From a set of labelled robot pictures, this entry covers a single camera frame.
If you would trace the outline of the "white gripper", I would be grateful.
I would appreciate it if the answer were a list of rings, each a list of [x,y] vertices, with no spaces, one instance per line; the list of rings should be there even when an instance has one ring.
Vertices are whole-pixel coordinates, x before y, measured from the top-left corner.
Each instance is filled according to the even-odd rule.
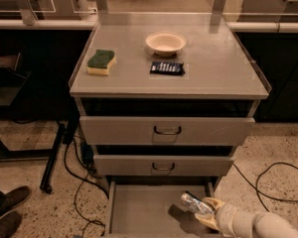
[[[216,217],[213,214],[196,213],[196,219],[211,229],[220,229],[222,234],[234,237],[233,220],[237,207],[229,203],[224,204],[223,201],[214,197],[204,197],[203,202],[209,204],[217,212]]]

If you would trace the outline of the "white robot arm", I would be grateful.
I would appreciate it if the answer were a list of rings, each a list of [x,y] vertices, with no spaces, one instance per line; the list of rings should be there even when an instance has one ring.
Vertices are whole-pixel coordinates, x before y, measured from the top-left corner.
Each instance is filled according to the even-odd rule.
[[[218,230],[228,238],[298,238],[298,230],[287,220],[271,212],[249,212],[213,197],[203,202],[214,213],[196,213],[195,217],[206,226]]]

